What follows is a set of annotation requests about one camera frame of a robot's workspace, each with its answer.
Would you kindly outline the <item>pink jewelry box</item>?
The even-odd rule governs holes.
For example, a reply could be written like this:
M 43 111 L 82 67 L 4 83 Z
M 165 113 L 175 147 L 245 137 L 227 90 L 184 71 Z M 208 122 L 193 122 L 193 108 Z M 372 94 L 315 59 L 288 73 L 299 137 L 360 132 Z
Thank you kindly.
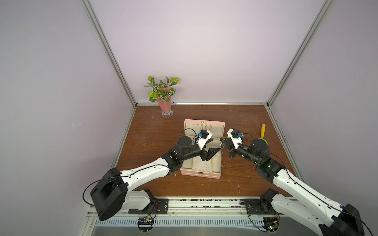
M 184 121 L 185 135 L 191 138 L 193 145 L 196 144 L 196 137 L 202 130 L 207 130 L 212 134 L 214 140 L 206 144 L 203 148 L 205 151 L 221 147 L 220 138 L 223 136 L 224 127 L 225 122 L 190 119 Z M 208 161 L 203 161 L 200 156 L 185 160 L 180 171 L 185 176 L 219 179 L 221 177 L 221 151 Z

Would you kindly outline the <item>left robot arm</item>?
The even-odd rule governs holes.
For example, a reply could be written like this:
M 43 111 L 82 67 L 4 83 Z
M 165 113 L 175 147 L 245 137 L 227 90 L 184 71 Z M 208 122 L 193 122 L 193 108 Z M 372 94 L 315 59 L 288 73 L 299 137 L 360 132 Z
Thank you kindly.
M 105 221 L 122 209 L 146 209 L 153 196 L 137 188 L 176 173 L 186 160 L 198 156 L 203 161 L 211 160 L 220 151 L 220 148 L 206 147 L 212 141 L 213 138 L 199 138 L 193 143 L 190 137 L 183 136 L 173 148 L 151 163 L 124 171 L 117 168 L 108 170 L 100 180 L 90 184 L 91 205 L 99 220 Z

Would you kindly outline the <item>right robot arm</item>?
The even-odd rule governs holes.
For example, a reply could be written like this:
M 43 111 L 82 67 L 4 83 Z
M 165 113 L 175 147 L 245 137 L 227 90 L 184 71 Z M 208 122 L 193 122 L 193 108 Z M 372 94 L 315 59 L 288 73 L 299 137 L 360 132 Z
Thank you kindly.
M 284 165 L 272 158 L 270 148 L 261 139 L 250 146 L 241 138 L 221 138 L 221 144 L 236 155 L 255 164 L 256 172 L 299 201 L 298 204 L 269 189 L 264 196 L 272 209 L 301 223 L 319 236 L 363 236 L 369 227 L 359 211 L 350 204 L 345 206 L 320 194 L 298 179 Z

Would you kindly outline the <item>potted plant pink vase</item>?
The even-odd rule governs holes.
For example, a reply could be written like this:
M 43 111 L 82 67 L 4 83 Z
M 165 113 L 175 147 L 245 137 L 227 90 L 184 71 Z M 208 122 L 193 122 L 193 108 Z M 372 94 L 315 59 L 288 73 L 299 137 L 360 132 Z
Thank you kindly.
M 171 98 L 176 93 L 176 89 L 173 86 L 177 85 L 180 79 L 174 76 L 171 78 L 166 76 L 165 78 L 165 81 L 156 82 L 153 76 L 149 76 L 146 87 L 151 88 L 148 93 L 149 101 L 157 102 L 162 110 L 161 115 L 164 118 L 170 118 L 173 115 Z

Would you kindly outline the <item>aluminium front rail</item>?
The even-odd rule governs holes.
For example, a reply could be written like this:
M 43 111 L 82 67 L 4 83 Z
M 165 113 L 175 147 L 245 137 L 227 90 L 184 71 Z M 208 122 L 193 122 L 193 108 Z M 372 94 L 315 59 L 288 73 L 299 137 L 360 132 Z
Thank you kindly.
M 156 199 L 153 196 L 149 196 L 147 192 L 133 192 L 131 196 L 126 197 L 126 200 L 121 202 L 119 206 L 109 208 L 109 216 L 102 216 L 101 220 L 107 220 L 115 215 L 129 214 L 129 209 L 144 209 L 152 200 Z M 275 195 L 274 197 L 264 198 L 270 202 L 273 209 L 281 214 L 287 216 L 294 215 L 308 215 L 311 217 L 322 218 L 331 216 L 329 210 L 332 210 L 332 206 L 328 203 L 316 203 L 314 206 L 306 207 L 299 201 L 289 199 L 283 195 Z M 168 199 L 168 212 L 163 215 L 178 215 L 178 214 L 215 214 L 224 215 L 231 214 L 232 211 L 243 212 L 246 209 L 240 205 L 243 199 L 231 199 L 231 198 L 177 198 Z

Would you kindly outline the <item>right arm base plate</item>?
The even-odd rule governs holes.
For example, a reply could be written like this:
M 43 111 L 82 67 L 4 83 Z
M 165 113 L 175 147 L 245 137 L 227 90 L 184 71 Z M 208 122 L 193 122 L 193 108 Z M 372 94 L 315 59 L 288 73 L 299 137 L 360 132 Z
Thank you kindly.
M 275 211 L 270 202 L 261 199 L 244 199 L 240 202 L 240 205 L 243 206 L 247 214 L 252 215 L 274 215 L 281 213 Z

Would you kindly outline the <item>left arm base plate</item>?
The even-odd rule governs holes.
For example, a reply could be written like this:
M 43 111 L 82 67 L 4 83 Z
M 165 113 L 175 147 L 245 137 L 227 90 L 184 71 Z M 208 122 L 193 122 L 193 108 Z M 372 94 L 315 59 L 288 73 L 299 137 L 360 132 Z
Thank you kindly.
M 168 199 L 154 199 L 144 209 L 129 209 L 129 214 L 167 214 Z

